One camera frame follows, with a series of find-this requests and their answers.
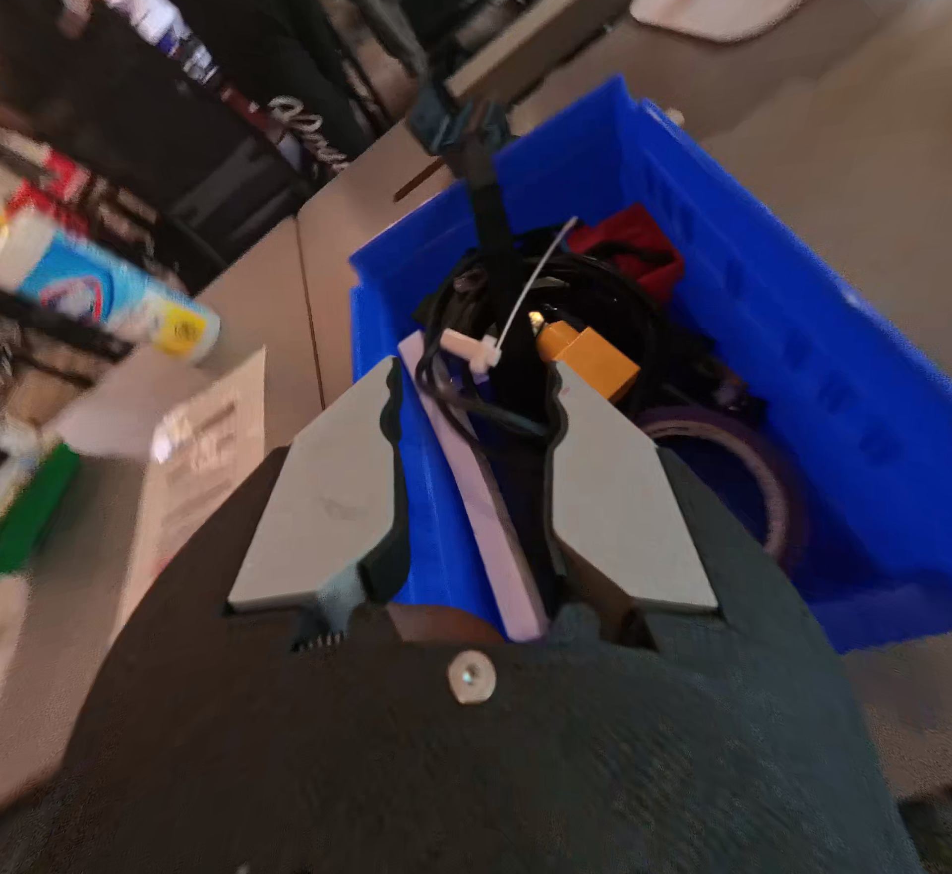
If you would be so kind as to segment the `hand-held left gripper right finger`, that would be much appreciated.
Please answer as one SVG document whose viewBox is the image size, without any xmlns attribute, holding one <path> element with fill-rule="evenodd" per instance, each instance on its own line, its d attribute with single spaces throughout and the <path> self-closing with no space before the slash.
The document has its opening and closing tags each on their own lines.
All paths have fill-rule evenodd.
<svg viewBox="0 0 952 874">
<path fill-rule="evenodd" d="M 548 450 L 548 529 L 605 608 L 719 607 L 655 443 L 573 368 L 551 364 L 558 431 Z"/>
</svg>

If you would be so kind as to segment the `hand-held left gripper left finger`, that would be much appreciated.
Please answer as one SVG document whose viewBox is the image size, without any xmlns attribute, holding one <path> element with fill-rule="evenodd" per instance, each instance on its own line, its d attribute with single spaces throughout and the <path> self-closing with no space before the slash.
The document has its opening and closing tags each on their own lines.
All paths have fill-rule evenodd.
<svg viewBox="0 0 952 874">
<path fill-rule="evenodd" d="M 402 364 L 387 356 L 295 437 L 232 610 L 304 608 L 321 626 L 346 626 L 358 606 L 400 593 L 411 570 L 402 404 Z"/>
</svg>

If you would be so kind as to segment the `yellow plastic block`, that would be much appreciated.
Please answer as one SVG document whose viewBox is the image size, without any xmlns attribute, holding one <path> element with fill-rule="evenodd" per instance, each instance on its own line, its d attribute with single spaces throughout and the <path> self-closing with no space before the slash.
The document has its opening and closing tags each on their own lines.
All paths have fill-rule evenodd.
<svg viewBox="0 0 952 874">
<path fill-rule="evenodd" d="M 562 362 L 612 404 L 632 389 L 641 367 L 595 330 L 580 331 L 565 320 L 548 320 L 530 311 L 537 351 L 546 363 Z"/>
</svg>

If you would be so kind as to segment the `blue plastic bin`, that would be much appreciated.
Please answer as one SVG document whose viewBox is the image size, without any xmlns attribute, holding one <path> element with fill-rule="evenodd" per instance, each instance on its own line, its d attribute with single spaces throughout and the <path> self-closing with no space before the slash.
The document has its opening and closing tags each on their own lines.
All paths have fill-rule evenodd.
<svg viewBox="0 0 952 874">
<path fill-rule="evenodd" d="M 640 203 L 680 250 L 674 317 L 765 399 L 809 506 L 793 582 L 840 653 L 950 633 L 951 392 L 940 373 L 663 111 L 617 75 L 497 154 L 516 233 Z M 477 244 L 447 187 L 351 255 L 354 380 Z M 398 597 L 501 625 L 455 481 L 404 374 L 411 569 Z"/>
</svg>

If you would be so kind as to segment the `green flat object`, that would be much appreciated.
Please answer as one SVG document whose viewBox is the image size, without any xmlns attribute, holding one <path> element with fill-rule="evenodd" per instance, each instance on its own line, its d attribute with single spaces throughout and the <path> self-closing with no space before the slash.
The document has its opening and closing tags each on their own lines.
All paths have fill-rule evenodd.
<svg viewBox="0 0 952 874">
<path fill-rule="evenodd" d="M 24 571 L 43 543 L 80 470 L 80 456 L 66 443 L 53 447 L 15 487 L 2 508 L 1 575 Z"/>
</svg>

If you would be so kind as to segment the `purple tape roll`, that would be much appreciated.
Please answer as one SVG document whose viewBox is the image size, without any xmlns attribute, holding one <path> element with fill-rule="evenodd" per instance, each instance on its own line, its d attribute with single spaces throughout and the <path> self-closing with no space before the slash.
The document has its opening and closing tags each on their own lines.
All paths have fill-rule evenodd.
<svg viewBox="0 0 952 874">
<path fill-rule="evenodd" d="M 634 418 L 660 447 L 674 451 L 791 575 L 808 539 L 801 482 L 767 439 L 735 419 L 698 407 L 654 408 Z M 684 444 L 706 447 L 684 455 Z"/>
</svg>

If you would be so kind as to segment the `printed paper sheet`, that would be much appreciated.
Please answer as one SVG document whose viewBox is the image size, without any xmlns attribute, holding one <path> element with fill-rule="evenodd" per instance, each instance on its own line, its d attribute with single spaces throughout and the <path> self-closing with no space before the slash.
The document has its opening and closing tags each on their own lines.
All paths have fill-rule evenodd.
<svg viewBox="0 0 952 874">
<path fill-rule="evenodd" d="M 265 348 L 218 377 L 140 348 L 54 419 L 74 452 L 145 466 L 113 637 L 264 460 L 266 368 Z"/>
</svg>

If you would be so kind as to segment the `white zip tie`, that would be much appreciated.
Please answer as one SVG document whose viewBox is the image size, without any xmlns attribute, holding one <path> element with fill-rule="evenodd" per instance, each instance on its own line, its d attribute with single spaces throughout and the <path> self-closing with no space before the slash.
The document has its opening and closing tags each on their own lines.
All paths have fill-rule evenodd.
<svg viewBox="0 0 952 874">
<path fill-rule="evenodd" d="M 579 217 L 573 216 L 558 230 L 542 256 L 539 257 L 536 266 L 532 273 L 530 273 L 529 279 L 519 293 L 515 305 L 506 318 L 502 332 L 499 333 L 498 336 L 492 336 L 487 333 L 478 340 L 464 333 L 450 329 L 440 334 L 438 340 L 440 348 L 459 359 L 465 360 L 469 365 L 470 372 L 474 374 L 485 375 L 490 369 L 495 368 L 501 360 L 502 345 L 506 341 L 506 336 L 512 328 L 517 314 L 528 294 L 540 280 L 541 272 L 554 253 L 559 250 L 565 250 L 565 241 L 568 235 L 577 228 L 578 225 L 580 225 Z"/>
</svg>

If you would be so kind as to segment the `red plastic part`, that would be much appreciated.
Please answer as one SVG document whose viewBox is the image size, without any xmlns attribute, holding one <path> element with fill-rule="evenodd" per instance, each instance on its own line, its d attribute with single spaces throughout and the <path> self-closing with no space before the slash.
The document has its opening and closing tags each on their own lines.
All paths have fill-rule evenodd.
<svg viewBox="0 0 952 874">
<path fill-rule="evenodd" d="M 667 306 L 684 277 L 684 257 L 642 204 L 633 204 L 595 226 L 577 226 L 566 249 L 595 259 Z"/>
</svg>

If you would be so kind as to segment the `disinfecting wipes canister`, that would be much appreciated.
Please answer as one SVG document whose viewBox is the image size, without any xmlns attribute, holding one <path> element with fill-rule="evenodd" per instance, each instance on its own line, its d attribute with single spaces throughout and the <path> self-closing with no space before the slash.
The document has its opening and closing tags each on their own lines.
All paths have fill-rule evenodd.
<svg viewBox="0 0 952 874">
<path fill-rule="evenodd" d="M 215 312 L 31 209 L 2 221 L 1 287 L 86 328 L 192 364 L 219 340 Z"/>
</svg>

